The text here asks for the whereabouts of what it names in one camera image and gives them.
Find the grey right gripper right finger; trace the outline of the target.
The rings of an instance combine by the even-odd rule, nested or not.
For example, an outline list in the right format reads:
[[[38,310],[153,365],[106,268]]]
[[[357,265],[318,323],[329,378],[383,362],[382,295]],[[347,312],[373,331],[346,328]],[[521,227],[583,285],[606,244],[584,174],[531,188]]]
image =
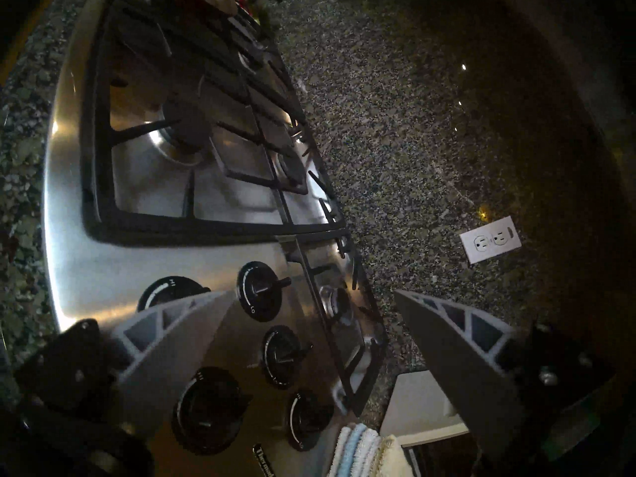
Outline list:
[[[480,450],[477,466],[553,466],[598,418],[586,405],[614,370],[554,326],[406,290],[395,302],[426,367]]]

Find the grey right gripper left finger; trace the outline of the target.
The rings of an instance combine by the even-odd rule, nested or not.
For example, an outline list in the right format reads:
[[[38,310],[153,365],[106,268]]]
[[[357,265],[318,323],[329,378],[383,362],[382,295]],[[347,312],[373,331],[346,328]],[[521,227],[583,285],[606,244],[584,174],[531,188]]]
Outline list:
[[[101,333],[84,319],[58,335],[15,371],[24,394],[70,413],[102,389],[113,423],[149,439],[167,419],[202,365],[235,293],[214,291],[143,310]]]

